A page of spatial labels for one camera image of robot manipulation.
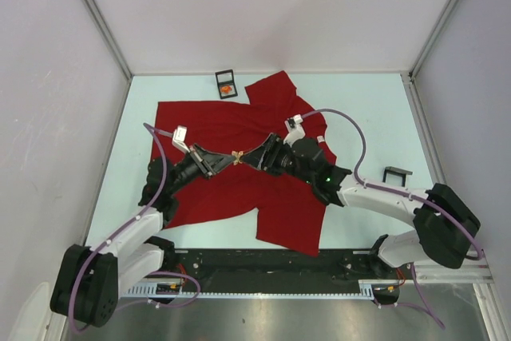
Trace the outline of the red t-shirt garment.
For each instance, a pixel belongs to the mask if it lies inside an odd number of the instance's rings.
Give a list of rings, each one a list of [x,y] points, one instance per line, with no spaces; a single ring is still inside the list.
[[[187,141],[216,153],[251,150],[270,133],[287,134],[285,119],[313,108],[287,73],[247,86],[247,104],[231,101],[161,101],[155,126],[187,128]],[[231,165],[211,180],[199,178],[176,194],[175,228],[242,215],[257,209],[256,237],[309,256],[319,253],[326,207],[311,187],[288,175],[271,176],[247,165]]]

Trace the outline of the gold maple leaf brooch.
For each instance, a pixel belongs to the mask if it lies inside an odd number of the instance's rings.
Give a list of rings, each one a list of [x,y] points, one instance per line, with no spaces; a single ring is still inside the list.
[[[220,92],[223,94],[229,94],[232,91],[232,87],[230,85],[225,85],[220,88]]]

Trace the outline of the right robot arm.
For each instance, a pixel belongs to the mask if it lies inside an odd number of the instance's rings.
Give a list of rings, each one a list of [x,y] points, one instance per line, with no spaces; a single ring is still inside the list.
[[[364,208],[411,226],[409,232],[383,235],[374,243],[368,268],[378,278],[388,277],[403,264],[423,260],[459,269],[481,227],[480,220],[450,186],[437,183],[427,189],[391,188],[357,178],[351,170],[331,163],[312,138],[289,145],[272,133],[240,159],[258,171],[273,176],[287,174],[308,183],[325,205]]]

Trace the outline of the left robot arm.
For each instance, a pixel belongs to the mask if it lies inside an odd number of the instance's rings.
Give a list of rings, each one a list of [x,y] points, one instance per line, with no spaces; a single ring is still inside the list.
[[[121,294],[147,275],[166,277],[175,271],[169,241],[153,237],[176,210],[175,194],[196,179],[217,175],[236,160],[232,154],[209,152],[199,145],[172,164],[165,157],[149,162],[141,210],[94,246],[74,244],[61,261],[50,298],[50,310],[87,326],[102,327],[112,317]]]

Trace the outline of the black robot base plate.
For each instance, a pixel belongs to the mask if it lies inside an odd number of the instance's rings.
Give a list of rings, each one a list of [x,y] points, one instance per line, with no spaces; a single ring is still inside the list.
[[[195,291],[200,292],[202,284],[261,286],[290,283],[303,287],[306,283],[319,283],[325,287],[330,280],[340,280],[401,287],[412,280],[408,265],[386,267],[366,249],[327,249],[316,257],[283,249],[178,249],[172,271],[187,274],[191,280],[156,275],[142,281],[171,281],[180,286],[192,283]]]

